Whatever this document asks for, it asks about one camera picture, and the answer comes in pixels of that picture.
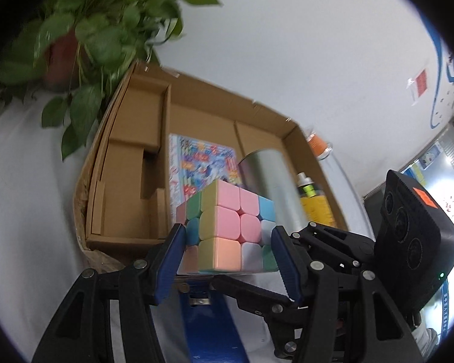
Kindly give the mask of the yellow-label chrysanthemum jar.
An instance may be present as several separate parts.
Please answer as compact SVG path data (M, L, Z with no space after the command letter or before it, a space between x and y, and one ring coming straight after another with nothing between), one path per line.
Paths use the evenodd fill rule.
M301 172L297 175L297 189L309 221L337 227L331 206L320 185Z

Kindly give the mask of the silver metal canister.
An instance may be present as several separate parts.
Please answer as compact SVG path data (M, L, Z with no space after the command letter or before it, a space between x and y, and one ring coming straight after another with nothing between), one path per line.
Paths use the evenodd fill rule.
M264 148L251 152L239 162L239 171L247 190L273 201L276 222L288 234L308 225L294 178L280 151Z

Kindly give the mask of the pastel rubik's cube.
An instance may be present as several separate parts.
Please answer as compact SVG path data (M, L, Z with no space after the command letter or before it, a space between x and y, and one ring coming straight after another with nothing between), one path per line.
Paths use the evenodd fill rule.
M175 221L186 227L179 274L270 273L278 269L271 249L276 226L273 201L216 179L172 193Z

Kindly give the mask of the colourful board game box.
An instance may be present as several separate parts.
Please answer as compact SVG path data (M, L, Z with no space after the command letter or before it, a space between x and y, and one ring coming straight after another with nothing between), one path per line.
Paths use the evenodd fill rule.
M169 135L169 200L172 221L176 209L216 179L242 186L234 148Z

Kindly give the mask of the orange clear plastic cup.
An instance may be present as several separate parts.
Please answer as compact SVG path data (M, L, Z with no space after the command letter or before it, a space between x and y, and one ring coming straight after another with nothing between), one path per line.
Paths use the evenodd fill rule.
M314 156L318 160L323 160L328 157L333 148L330 143L325 142L316 132L312 131L307 136L307 142Z

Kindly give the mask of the cardboard box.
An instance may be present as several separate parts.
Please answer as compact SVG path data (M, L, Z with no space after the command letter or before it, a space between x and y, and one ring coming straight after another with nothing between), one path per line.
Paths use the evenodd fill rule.
M136 61L106 109L75 188L78 245L94 270L124 268L171 229L171 134L233 148L238 158L274 148L292 173L328 186L296 122L182 72Z

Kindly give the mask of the green potted plant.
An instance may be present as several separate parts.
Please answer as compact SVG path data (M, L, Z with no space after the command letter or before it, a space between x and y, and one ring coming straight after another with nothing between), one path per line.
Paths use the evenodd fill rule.
M61 156L69 157L87 143L131 64L157 62L156 48L182 37L183 4L220 0L45 0L0 60L0 109L49 89L41 126L63 128Z

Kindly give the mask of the red wall sign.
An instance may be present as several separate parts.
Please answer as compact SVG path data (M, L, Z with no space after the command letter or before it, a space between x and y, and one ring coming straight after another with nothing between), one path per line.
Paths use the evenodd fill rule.
M428 89L426 68L422 69L414 77L408 78L406 89L408 89L412 97L412 105L416 105Z

